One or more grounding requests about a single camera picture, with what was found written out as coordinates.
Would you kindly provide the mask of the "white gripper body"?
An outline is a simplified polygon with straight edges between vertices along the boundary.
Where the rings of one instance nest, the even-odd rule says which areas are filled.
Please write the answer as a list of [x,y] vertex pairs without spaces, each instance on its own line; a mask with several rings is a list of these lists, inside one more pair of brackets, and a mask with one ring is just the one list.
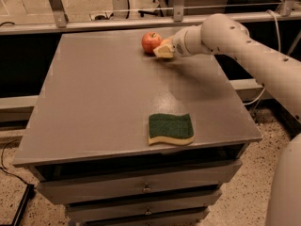
[[172,38],[174,52],[179,57],[211,53],[211,50],[202,42],[201,26],[192,25],[178,31]]

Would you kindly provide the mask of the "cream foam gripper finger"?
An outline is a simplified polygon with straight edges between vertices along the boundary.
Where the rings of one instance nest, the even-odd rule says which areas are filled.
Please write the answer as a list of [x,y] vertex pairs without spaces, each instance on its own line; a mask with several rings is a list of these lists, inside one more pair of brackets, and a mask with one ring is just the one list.
[[153,50],[153,52],[158,58],[173,58],[174,57],[173,46],[170,44],[160,45],[160,46],[156,47]]

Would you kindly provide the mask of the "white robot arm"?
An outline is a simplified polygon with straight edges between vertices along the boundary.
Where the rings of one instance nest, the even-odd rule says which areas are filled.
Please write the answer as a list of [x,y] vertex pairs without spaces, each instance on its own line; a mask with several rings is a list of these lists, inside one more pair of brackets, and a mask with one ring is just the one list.
[[[262,83],[294,118],[301,117],[301,63],[249,36],[226,14],[209,16],[166,39],[154,53],[159,58],[198,54],[226,55]],[[301,135],[295,136],[277,163],[266,226],[301,226]]]

